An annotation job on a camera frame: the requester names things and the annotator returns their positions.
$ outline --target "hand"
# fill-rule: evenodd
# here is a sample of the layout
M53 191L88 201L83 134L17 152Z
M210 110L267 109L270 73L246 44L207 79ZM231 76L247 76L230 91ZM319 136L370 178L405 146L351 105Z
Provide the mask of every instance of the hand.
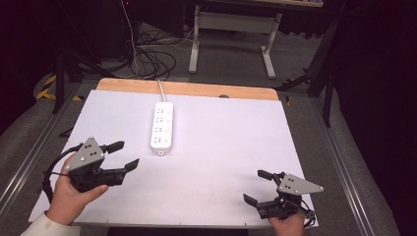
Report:
M65 176L68 174L68 171L64 168L64 166L70 163L72 157L73 155L65 160L61 169L61 174L64 175L59 176L56 181L52 203L49 211L46 213L49 219L63 225L71 225L81 212L83 212L87 204L96 200L108 190L108 186L106 185L95 187L85 193L80 193L74 188L71 184L70 177Z
M284 220L268 218L276 236L302 236L304 234L304 215L296 213Z

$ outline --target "sleeve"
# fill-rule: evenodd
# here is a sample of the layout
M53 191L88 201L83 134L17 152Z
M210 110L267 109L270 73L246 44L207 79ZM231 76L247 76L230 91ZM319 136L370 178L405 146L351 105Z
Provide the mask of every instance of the sleeve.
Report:
M67 226L40 215L21 236L79 236L81 227Z

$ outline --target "white power strip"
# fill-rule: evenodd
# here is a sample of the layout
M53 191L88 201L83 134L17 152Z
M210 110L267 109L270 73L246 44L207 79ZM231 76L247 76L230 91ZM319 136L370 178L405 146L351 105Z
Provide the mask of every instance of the white power strip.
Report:
M155 105L150 148L158 155L164 155L172 150L173 118L174 104L172 102L163 101Z

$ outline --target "desk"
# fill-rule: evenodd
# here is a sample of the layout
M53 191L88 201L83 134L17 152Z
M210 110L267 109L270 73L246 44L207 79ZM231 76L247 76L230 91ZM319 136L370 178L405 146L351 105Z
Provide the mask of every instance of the desk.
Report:
M126 142L124 148L109 154L102 168L119 168L136 158L141 161L122 186L110 188L88 205L76 222L269 227L254 208L243 202L243 194L260 202L276 197L276 186L259 178L258 169L304 178L275 91L168 82L162 86L167 100L174 103L173 149L165 156L157 156L149 146L153 107L161 97L143 93L159 93L157 82L103 79L97 90L91 91L64 149L89 136L100 145L122 140ZM220 94L232 98L213 97ZM254 94L265 99L255 99ZM309 195L303 199L312 207ZM42 194L30 220L47 206Z
M269 3L277 5L301 6L301 7L322 7L323 3L304 2L296 0L255 0L255 3ZM196 6L194 18L194 39L191 51L189 72L195 74L197 72L197 61L199 58L199 30L213 29L213 30L239 30L247 32L269 33L267 46L261 47L261 52L264 58L264 63L270 79L275 78L275 71L270 61L270 49L275 39L276 31L279 26L281 14L277 13L275 18L261 18L236 16L228 14L207 13L200 11L201 6Z

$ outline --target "power strip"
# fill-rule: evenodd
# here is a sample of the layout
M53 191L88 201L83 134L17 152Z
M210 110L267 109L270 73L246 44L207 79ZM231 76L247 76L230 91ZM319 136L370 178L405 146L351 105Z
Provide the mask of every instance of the power strip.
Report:
M172 150L172 124L174 104L168 101L157 102L153 113L150 148L158 155Z

